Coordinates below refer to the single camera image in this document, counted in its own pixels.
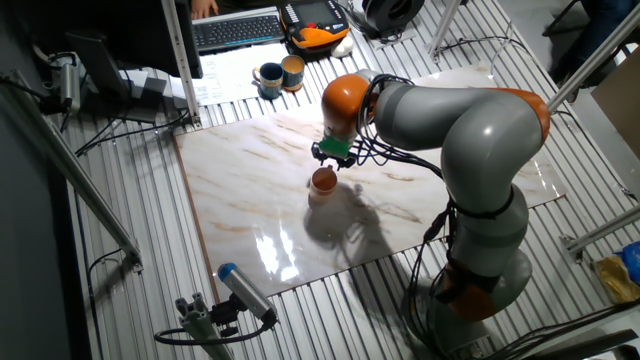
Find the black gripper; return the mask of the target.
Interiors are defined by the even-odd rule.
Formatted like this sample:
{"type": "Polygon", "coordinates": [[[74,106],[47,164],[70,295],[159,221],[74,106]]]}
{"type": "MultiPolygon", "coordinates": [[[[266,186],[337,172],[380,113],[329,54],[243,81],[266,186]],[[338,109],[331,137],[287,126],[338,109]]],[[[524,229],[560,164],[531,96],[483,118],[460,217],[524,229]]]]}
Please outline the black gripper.
{"type": "Polygon", "coordinates": [[[357,163],[357,159],[347,155],[346,158],[342,158],[333,154],[323,152],[318,142],[313,142],[311,146],[312,157],[316,159],[320,165],[323,165],[327,161],[333,161],[337,169],[348,169],[357,163]]]}

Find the person bare hand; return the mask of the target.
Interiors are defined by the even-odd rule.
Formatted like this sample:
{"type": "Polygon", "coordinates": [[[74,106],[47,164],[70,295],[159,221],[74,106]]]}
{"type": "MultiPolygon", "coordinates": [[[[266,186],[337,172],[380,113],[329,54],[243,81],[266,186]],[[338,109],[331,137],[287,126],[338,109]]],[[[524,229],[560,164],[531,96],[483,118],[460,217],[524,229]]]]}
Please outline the person bare hand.
{"type": "Polygon", "coordinates": [[[208,18],[219,14],[216,0],[191,0],[191,18],[208,18]]]}

